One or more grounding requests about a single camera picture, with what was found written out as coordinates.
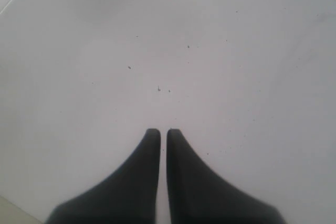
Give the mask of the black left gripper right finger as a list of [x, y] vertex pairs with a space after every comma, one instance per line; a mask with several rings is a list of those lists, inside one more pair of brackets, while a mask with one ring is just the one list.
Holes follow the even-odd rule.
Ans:
[[172, 223], [285, 223], [273, 206], [210, 169], [179, 129], [167, 132], [166, 173]]

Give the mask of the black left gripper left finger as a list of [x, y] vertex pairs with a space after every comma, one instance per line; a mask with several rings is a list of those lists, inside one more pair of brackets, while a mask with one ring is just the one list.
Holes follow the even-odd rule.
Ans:
[[161, 135], [148, 129], [127, 160], [85, 193], [56, 207], [47, 223], [155, 223]]

